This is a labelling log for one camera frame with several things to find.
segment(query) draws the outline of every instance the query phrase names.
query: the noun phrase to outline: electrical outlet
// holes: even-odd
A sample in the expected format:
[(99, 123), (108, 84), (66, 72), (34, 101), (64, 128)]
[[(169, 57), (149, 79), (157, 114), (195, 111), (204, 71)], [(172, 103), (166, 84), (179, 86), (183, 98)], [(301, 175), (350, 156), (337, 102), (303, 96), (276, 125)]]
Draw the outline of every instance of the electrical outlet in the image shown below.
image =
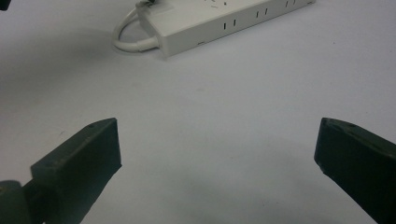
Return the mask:
[(157, 0), (141, 7), (141, 26), (155, 35), (165, 56), (195, 48), (316, 0)]

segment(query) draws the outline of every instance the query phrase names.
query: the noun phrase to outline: white tabletop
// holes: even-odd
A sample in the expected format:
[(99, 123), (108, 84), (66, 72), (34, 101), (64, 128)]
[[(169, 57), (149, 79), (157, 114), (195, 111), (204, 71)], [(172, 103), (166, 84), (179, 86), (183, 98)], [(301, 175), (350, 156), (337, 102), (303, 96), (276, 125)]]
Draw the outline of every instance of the white tabletop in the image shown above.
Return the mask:
[(0, 180), (114, 117), (123, 166), (83, 223), (375, 223), (313, 157), (323, 117), (396, 142), (396, 1), (318, 0), (168, 59), (111, 46), (134, 3), (0, 12)]

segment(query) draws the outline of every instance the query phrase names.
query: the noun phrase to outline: power cord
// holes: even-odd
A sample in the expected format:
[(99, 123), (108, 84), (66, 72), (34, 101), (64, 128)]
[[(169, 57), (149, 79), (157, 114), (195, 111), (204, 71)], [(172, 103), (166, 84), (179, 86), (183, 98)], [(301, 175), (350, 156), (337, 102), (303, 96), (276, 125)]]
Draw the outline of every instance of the power cord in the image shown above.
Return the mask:
[(132, 21), (134, 16), (137, 15), (137, 9), (139, 7), (146, 7), (150, 4), (153, 4), (155, 0), (141, 1), (136, 4), (136, 7), (132, 9), (130, 13), (120, 22), (118, 26), (114, 29), (113, 32), (113, 45), (120, 50), (127, 52), (139, 52), (147, 49), (158, 48), (160, 44), (158, 43), (158, 39), (156, 36), (137, 41), (135, 43), (127, 43), (120, 41), (120, 35), (125, 29), (125, 27)]

